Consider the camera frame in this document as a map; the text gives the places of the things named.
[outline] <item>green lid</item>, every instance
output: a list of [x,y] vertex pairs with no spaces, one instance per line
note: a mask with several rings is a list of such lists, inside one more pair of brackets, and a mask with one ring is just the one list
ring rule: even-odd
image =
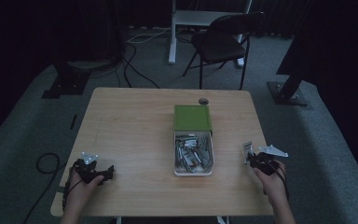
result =
[[211,116],[207,105],[176,105],[176,131],[211,131]]

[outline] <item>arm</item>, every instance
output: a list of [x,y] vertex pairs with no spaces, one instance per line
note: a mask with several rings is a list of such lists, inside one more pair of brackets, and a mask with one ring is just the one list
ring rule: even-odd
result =
[[103,176],[99,175],[89,182],[89,184],[86,184],[81,180],[80,175],[74,171],[70,187],[72,190],[66,199],[65,211],[61,218],[61,224],[77,224],[80,222],[80,216],[84,207],[102,180]]
[[[283,171],[279,169],[278,172],[280,172],[280,174],[284,176],[284,164],[279,161],[278,163],[283,169]],[[257,177],[261,180],[261,183],[264,187],[264,191],[268,195],[268,201],[274,211],[275,223],[296,223],[292,210],[290,209],[289,202],[287,202],[284,184],[282,180],[278,177],[278,175],[276,173],[272,175],[265,175],[257,168],[254,168],[254,171]]]

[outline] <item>black metal base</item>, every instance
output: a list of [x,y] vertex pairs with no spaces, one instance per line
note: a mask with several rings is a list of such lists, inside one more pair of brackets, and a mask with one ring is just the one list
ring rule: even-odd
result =
[[306,106],[309,103],[304,99],[300,89],[297,89],[295,94],[289,99],[283,98],[280,95],[280,91],[282,89],[282,86],[284,85],[284,82],[274,82],[270,81],[267,82],[269,91],[272,94],[272,97],[274,99],[274,102],[276,105],[301,105]]
[[62,84],[62,77],[57,75],[50,90],[45,91],[42,99],[59,99],[61,95],[81,95],[89,81],[90,73],[75,72],[74,80],[69,84]]

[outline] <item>table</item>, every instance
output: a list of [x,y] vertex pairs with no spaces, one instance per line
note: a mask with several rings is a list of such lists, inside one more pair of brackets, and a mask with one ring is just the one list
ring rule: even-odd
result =
[[[246,0],[246,6],[243,13],[248,13],[252,0]],[[242,14],[238,12],[218,12],[218,11],[194,11],[194,10],[176,10],[176,0],[172,0],[172,32],[169,64],[175,64],[176,61],[176,24],[178,25],[199,25],[209,26],[212,21],[219,17],[233,14]],[[238,65],[243,66],[243,59],[238,59]]]
[[[173,161],[173,107],[209,100],[213,172],[178,177]],[[191,217],[272,215],[242,144],[266,145],[247,91],[97,88],[78,132],[60,186],[81,152],[99,155],[97,170],[115,165],[114,177],[97,188],[85,216]],[[62,215],[62,194],[51,206]]]

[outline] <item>box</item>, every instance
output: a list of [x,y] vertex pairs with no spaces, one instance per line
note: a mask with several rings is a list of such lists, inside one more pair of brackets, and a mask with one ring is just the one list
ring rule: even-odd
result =
[[214,155],[209,106],[176,105],[174,119],[174,173],[177,176],[210,175]]

